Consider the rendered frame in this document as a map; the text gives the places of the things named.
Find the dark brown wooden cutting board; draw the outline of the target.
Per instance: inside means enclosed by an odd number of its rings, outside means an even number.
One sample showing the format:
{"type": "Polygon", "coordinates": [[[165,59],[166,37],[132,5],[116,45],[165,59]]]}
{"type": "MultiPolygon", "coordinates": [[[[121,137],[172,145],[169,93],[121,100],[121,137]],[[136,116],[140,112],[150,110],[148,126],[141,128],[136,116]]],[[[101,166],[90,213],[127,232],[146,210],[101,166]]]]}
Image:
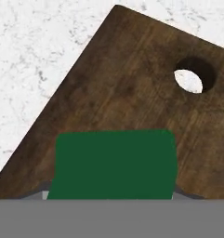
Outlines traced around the dark brown wooden cutting board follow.
{"type": "Polygon", "coordinates": [[[224,48],[115,6],[0,172],[0,199],[55,174],[63,133],[165,129],[176,186],[224,199],[224,48]]]}

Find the green sponge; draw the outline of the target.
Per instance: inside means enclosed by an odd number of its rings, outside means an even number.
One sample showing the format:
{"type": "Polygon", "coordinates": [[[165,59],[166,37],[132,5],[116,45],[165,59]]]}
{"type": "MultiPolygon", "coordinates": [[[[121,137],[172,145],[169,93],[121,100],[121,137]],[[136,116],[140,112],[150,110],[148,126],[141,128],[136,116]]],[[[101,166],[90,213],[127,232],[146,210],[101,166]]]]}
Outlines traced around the green sponge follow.
{"type": "Polygon", "coordinates": [[[63,133],[55,146],[48,199],[171,199],[178,173],[165,129],[63,133]]]}

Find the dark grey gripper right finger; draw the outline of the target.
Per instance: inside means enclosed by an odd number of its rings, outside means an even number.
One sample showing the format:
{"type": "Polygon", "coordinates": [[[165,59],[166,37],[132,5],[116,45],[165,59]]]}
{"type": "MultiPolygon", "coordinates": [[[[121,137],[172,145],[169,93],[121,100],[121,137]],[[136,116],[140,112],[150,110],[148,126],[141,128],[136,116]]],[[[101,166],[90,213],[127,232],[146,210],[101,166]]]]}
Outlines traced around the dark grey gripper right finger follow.
{"type": "Polygon", "coordinates": [[[197,199],[197,200],[204,199],[204,197],[200,195],[184,192],[179,186],[175,187],[173,192],[173,198],[174,199],[197,199]]]}

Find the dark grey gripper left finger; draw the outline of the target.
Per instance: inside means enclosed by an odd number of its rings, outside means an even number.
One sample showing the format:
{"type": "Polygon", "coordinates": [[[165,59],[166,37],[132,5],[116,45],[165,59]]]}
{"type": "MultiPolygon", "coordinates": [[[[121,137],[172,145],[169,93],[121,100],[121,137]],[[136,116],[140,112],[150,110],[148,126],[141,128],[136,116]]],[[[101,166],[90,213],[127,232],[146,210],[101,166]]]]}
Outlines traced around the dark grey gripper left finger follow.
{"type": "Polygon", "coordinates": [[[27,199],[27,200],[45,200],[47,198],[51,181],[42,182],[38,187],[30,192],[26,192],[24,195],[20,197],[20,199],[27,199]]]}

